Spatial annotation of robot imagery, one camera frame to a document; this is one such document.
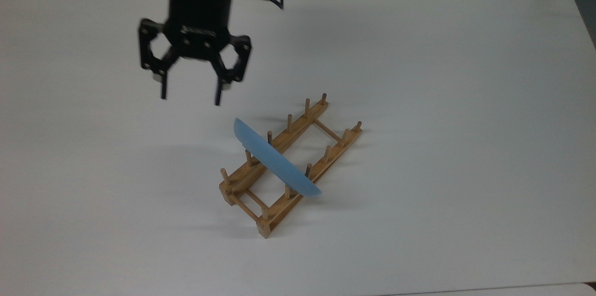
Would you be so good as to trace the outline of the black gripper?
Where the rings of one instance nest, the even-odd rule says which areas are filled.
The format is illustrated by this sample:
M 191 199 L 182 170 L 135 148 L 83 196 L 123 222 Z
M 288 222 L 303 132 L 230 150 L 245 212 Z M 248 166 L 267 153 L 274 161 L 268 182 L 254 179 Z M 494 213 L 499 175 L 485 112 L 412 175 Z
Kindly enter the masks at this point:
M 251 56 L 251 38 L 231 36 L 228 30 L 232 0 L 169 0 L 168 18 L 164 24 L 142 19 L 138 27 L 140 66 L 152 72 L 161 84 L 161 99 L 167 99 L 168 74 L 181 57 L 211 61 L 217 74 L 215 105 L 221 105 L 224 90 L 233 82 L 241 82 Z M 172 46 L 163 57 L 153 54 L 151 42 L 164 33 Z M 225 67 L 221 51 L 231 45 L 237 60 L 230 69 Z

